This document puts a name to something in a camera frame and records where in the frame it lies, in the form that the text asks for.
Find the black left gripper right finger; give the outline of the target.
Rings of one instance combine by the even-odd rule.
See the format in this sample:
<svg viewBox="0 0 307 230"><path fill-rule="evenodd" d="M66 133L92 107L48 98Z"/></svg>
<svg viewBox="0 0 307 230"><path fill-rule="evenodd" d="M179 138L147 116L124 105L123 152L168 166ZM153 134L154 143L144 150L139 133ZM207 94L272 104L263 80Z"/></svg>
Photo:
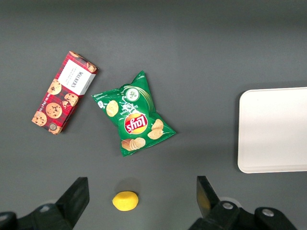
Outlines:
<svg viewBox="0 0 307 230"><path fill-rule="evenodd" d="M271 207L249 213L231 201L221 201L206 176L197 177L197 203L202 217L191 230L295 230L286 215Z"/></svg>

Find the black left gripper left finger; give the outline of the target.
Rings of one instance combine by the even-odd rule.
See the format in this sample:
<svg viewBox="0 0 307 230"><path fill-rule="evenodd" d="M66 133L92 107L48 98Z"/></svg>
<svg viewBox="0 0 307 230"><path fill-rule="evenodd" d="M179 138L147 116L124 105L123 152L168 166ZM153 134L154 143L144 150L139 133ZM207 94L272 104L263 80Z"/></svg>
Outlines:
<svg viewBox="0 0 307 230"><path fill-rule="evenodd" d="M90 200L88 178L79 177L55 202L39 206L17 218L14 212L1 212L2 230L71 230Z"/></svg>

